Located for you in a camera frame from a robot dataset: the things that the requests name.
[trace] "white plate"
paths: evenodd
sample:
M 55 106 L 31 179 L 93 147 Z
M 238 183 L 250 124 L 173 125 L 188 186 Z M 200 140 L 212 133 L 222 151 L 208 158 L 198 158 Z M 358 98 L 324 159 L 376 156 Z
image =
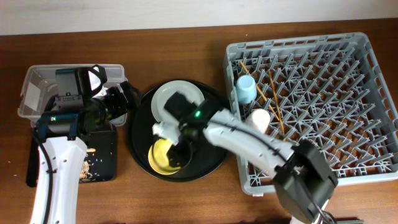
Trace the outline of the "white plate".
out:
M 205 100 L 203 93 L 194 84 L 186 81 L 176 80 L 168 82 L 155 92 L 150 103 L 150 109 L 157 122 L 165 121 L 173 124 L 178 124 L 169 112 L 164 109 L 166 101 L 175 93 L 179 92 L 183 94 L 189 102 L 194 102 L 200 105 Z

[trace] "blue cup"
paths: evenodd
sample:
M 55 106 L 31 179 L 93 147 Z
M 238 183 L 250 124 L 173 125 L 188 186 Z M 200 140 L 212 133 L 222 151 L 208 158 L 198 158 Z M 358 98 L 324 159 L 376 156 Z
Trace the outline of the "blue cup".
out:
M 250 103 L 257 97 L 256 81 L 250 75 L 242 75 L 236 82 L 238 103 Z

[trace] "round black tray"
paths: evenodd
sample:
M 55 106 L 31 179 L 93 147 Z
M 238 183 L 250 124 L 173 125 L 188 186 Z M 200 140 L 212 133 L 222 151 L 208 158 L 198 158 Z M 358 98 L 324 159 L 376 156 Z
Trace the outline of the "round black tray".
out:
M 228 101 L 212 87 L 193 80 L 183 81 L 196 85 L 203 93 L 205 99 L 215 98 L 220 101 L 221 105 L 229 108 Z M 186 168 L 172 175 L 159 174 L 149 165 L 148 150 L 153 143 L 152 126 L 157 122 L 152 115 L 150 103 L 156 90 L 165 83 L 145 93 L 141 98 L 140 107 L 136 111 L 133 111 L 132 116 L 130 116 L 127 141 L 131 155 L 146 172 L 154 177 L 173 182 L 186 182 L 199 179 L 221 165 L 227 154 L 225 149 L 214 146 L 199 148 L 195 152 L 191 163 Z

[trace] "yellow plate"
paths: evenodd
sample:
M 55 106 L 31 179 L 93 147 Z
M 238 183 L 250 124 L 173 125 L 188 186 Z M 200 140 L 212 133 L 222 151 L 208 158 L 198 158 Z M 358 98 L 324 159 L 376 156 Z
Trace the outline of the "yellow plate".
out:
M 170 167 L 169 165 L 169 158 L 167 158 L 167 152 L 171 147 L 172 143 L 166 139 L 159 139 L 155 142 L 155 151 L 153 155 L 157 163 L 154 161 L 154 158 L 152 157 L 153 146 L 150 147 L 148 151 L 148 162 L 155 172 L 162 175 L 172 175 L 181 169 L 181 167 Z

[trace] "table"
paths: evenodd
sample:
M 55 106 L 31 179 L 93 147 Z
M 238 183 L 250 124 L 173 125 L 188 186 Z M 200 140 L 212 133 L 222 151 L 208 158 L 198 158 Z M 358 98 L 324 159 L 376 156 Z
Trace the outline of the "table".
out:
M 0 217 L 28 223 L 35 189 L 25 184 L 30 125 L 17 115 L 31 65 L 118 63 L 142 91 L 174 78 L 190 78 L 225 92 L 223 59 L 230 43 L 308 35 L 364 32 L 390 94 L 398 103 L 398 19 L 300 22 L 187 29 L 124 30 L 0 37 Z M 275 194 L 245 195 L 234 155 L 212 174 L 173 183 L 143 171 L 118 128 L 118 174 L 109 182 L 79 185 L 77 223 L 248 223 L 288 220 Z M 327 210 L 335 217 L 396 223 L 398 182 L 337 188 Z

